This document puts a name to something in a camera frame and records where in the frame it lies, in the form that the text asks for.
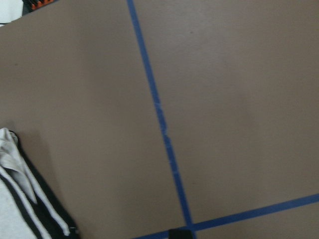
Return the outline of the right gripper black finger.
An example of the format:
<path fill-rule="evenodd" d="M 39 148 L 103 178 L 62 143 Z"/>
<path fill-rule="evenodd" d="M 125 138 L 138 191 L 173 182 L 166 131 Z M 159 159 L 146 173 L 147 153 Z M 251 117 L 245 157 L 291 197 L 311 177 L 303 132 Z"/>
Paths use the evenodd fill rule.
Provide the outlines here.
<path fill-rule="evenodd" d="M 168 231 L 169 239 L 193 239 L 191 230 L 185 229 L 171 229 Z"/>

